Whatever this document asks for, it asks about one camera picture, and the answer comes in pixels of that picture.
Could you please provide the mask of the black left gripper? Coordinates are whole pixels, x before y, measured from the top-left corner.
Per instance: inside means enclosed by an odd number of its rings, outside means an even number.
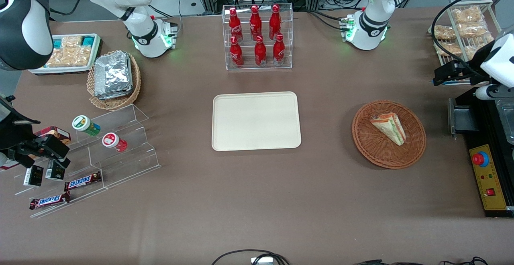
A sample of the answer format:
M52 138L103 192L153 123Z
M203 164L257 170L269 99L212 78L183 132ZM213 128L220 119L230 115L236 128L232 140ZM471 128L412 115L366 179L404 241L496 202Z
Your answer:
M469 80L470 85L474 86L483 82L483 75L472 69L467 62L459 61L450 61L434 71L434 86L460 80Z

